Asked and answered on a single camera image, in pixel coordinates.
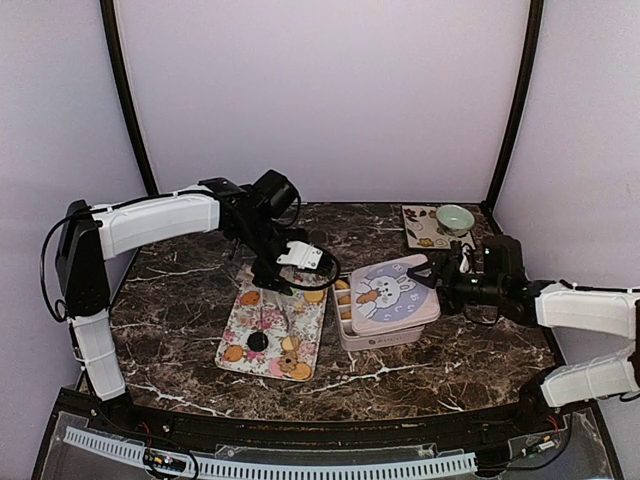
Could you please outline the metal tongs white handle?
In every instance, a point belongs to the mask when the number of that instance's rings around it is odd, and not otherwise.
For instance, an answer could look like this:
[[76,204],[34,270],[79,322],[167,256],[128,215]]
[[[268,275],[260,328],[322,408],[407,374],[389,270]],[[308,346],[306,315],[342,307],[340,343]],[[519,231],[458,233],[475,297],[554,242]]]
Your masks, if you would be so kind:
[[273,298],[268,291],[262,290],[259,302],[259,329],[269,329],[273,325],[280,325],[287,333],[291,330],[291,322],[280,296],[275,294]]

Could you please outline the clear box lid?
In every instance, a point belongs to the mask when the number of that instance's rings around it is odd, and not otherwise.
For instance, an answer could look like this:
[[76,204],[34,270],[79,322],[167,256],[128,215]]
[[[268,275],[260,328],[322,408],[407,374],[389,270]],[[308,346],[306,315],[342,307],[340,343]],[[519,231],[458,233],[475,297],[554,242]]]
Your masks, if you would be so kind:
[[356,335],[419,327],[440,317],[436,291],[409,276],[414,267],[429,268],[430,262],[424,254],[414,254],[350,274],[351,327]]

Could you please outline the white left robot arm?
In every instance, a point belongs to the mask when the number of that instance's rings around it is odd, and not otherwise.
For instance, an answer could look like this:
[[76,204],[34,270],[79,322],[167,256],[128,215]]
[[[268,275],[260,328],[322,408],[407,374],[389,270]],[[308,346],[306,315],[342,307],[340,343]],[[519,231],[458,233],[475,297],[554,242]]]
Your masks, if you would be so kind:
[[114,301],[106,264],[123,254],[137,267],[150,248],[182,237],[219,235],[254,256],[250,268],[258,287],[285,295],[295,284],[284,268],[308,266],[304,231],[288,209],[301,195],[283,174],[269,170],[246,185],[217,177],[168,193],[104,205],[72,202],[47,232],[39,258],[39,283],[52,319],[70,330],[76,358],[93,394],[106,401],[103,421],[120,436],[141,427],[140,412],[119,398],[127,391],[112,333]]

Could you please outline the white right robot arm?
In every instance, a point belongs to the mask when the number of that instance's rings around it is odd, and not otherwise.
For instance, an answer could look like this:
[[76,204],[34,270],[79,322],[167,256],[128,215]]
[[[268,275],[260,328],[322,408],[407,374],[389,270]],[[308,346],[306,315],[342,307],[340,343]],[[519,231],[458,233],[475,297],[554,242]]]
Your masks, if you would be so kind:
[[535,381],[533,394],[516,405],[510,424],[521,434],[534,432],[550,408],[614,395],[639,396],[639,291],[636,288],[580,286],[565,280],[528,279],[520,242],[508,235],[486,240],[482,270],[459,241],[435,261],[407,271],[408,277],[436,291],[442,309],[492,306],[516,324],[548,329],[573,328],[629,341],[626,348],[575,365],[560,366]]

